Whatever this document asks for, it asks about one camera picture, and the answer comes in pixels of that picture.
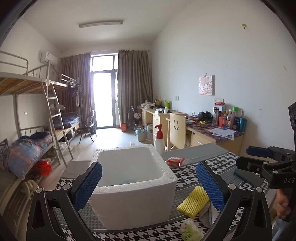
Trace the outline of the right hand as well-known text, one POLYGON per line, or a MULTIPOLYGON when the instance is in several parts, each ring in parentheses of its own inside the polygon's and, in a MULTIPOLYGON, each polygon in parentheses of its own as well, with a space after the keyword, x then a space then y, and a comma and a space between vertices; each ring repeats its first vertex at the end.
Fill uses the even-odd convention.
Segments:
POLYGON ((278 218, 285 219, 291 212, 290 207, 288 206, 289 200, 288 197, 284 194, 282 189, 276 191, 276 214, 278 218))

